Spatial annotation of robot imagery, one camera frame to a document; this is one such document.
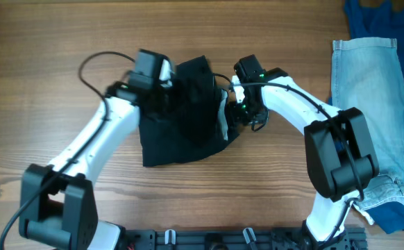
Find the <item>light blue jeans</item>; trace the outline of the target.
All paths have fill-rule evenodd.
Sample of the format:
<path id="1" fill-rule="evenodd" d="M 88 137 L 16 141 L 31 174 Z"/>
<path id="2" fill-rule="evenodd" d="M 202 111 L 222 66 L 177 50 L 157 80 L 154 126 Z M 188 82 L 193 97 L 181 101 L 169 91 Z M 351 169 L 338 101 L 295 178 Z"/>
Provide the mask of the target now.
<path id="1" fill-rule="evenodd" d="M 333 105 L 355 107 L 367 121 L 380 172 L 364 189 L 360 210 L 404 206 L 404 78 L 395 39 L 333 41 Z"/>

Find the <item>black garment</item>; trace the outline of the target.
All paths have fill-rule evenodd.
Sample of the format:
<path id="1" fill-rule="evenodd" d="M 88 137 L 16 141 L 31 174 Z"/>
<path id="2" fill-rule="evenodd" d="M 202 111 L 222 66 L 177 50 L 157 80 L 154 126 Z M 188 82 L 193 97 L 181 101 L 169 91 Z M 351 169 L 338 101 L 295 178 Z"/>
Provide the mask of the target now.
<path id="1" fill-rule="evenodd" d="M 227 105 L 228 92 L 217 86 L 205 56 L 177 65 L 175 86 L 170 113 L 158 119 L 141 116 L 145 167 L 202 160 L 239 137 Z"/>

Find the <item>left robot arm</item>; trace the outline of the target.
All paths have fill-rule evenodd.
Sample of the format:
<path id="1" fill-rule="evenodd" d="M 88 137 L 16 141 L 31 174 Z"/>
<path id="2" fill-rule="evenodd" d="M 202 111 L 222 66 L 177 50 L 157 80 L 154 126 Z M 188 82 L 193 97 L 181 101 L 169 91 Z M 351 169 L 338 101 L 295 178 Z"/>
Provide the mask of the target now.
<path id="1" fill-rule="evenodd" d="M 74 141 L 48 165 L 22 176 L 19 234 L 56 249 L 126 249 L 126 229 L 98 217 L 94 186 L 118 146 L 138 127 L 142 111 L 165 113 L 174 66 L 160 53 L 139 50 L 134 69 L 97 91 L 101 103 Z"/>

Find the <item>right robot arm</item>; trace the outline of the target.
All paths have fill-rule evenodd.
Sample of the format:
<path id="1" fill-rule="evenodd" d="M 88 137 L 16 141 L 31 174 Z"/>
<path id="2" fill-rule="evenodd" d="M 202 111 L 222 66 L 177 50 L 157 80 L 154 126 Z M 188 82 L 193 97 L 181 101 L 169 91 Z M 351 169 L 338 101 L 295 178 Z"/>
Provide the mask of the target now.
<path id="1" fill-rule="evenodd" d="M 304 137 L 307 172 L 317 191 L 302 227 L 297 232 L 278 229 L 274 240 L 289 240 L 299 249 L 351 247 L 345 219 L 379 173 L 364 115 L 357 108 L 342 110 L 320 101 L 281 68 L 262 68 L 254 55 L 239 59 L 234 70 L 234 121 L 259 131 L 271 111 L 284 117 Z"/>

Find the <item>blue garment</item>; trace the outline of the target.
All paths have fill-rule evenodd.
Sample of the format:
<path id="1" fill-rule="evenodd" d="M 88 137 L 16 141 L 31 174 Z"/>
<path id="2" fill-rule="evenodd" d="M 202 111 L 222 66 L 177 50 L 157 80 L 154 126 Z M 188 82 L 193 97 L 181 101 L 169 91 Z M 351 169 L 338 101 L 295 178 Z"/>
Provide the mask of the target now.
<path id="1" fill-rule="evenodd" d="M 396 40 L 404 77 L 404 9 L 395 11 L 391 1 L 384 1 L 378 7 L 364 7 L 358 0 L 348 0 L 344 12 L 352 39 L 377 37 Z"/>

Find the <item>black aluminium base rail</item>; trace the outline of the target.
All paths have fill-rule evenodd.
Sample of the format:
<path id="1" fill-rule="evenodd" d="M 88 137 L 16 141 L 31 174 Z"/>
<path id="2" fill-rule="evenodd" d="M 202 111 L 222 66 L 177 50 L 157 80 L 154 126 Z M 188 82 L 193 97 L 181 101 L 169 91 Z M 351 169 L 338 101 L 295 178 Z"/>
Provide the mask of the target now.
<path id="1" fill-rule="evenodd" d="M 302 228 L 282 227 L 271 230 L 245 228 L 240 231 L 166 231 L 130 230 L 124 249 L 128 250 L 295 250 L 319 249 Z"/>

